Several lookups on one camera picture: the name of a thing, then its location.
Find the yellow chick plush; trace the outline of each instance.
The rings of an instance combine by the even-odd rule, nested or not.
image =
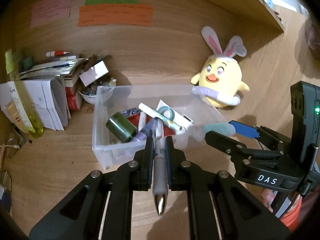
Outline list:
[[[237,91],[249,91],[247,84],[241,81],[240,66],[233,59],[236,54],[246,55],[242,39],[234,36],[222,53],[218,37],[212,28],[206,26],[201,33],[214,55],[207,59],[201,72],[192,77],[191,83],[199,83],[198,91],[215,107],[239,104],[240,97],[236,94]]]

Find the person's hand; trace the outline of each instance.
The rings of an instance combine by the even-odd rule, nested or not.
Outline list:
[[[262,196],[262,204],[269,209],[270,212],[273,212],[269,202],[275,199],[275,194],[271,189],[264,189],[261,193]]]
[[[271,206],[269,204],[269,202],[271,202],[275,199],[275,194],[273,193],[273,191],[271,189],[264,189],[263,192],[261,193],[261,196],[263,198],[263,200],[262,200],[263,205],[266,208],[268,208],[270,210],[270,212],[273,212],[273,209],[271,208]],[[288,212],[290,212],[296,208],[296,206],[299,204],[300,198],[301,198],[301,195],[299,195],[297,197],[297,200],[294,202],[294,204],[288,210]]]

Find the pink inner ear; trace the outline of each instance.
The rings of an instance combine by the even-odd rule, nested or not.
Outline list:
[[[224,52],[224,55],[227,56],[227,57],[231,57],[233,54],[234,54],[234,49],[233,49],[233,46],[234,44],[232,44],[232,46],[230,47],[230,49],[228,51],[225,51]]]
[[[222,51],[220,50],[220,48],[218,47],[217,43],[215,42],[215,40],[209,36],[209,43],[211,44],[211,46],[219,53],[222,54]]]

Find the white paper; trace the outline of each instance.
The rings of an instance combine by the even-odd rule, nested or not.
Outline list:
[[[23,79],[41,75],[69,75],[70,72],[83,61],[85,61],[85,58],[76,58],[68,61],[54,61],[36,65],[31,70],[20,73],[20,78]],[[67,66],[57,67],[61,66],[61,63],[67,64]]]
[[[66,109],[66,91],[63,90],[60,82],[56,79],[50,82],[52,99],[54,103],[54,108],[57,110],[58,116],[61,120],[62,126],[67,126],[67,109]]]
[[[38,114],[42,125],[53,130],[64,130],[68,123],[66,94],[58,80],[25,80],[24,86],[30,104]],[[0,84],[0,107],[11,120],[6,105],[12,100],[7,83]]]
[[[41,82],[25,82],[25,87],[29,93],[31,105],[34,111],[38,114],[42,125],[46,128],[55,130],[54,123],[47,108],[47,104],[42,90]]]
[[[70,114],[70,111],[69,111],[69,106],[68,106],[68,102],[67,102],[67,95],[66,95],[66,83],[65,83],[65,80],[64,78],[62,77],[56,77],[56,80],[58,80],[63,88],[63,97],[65,99],[65,102],[66,102],[66,110],[67,110],[67,118],[68,119],[71,119],[71,114]]]

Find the orange beak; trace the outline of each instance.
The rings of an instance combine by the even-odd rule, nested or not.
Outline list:
[[[214,74],[210,74],[209,76],[206,76],[205,79],[210,83],[216,83],[219,81],[219,78],[217,78]]]

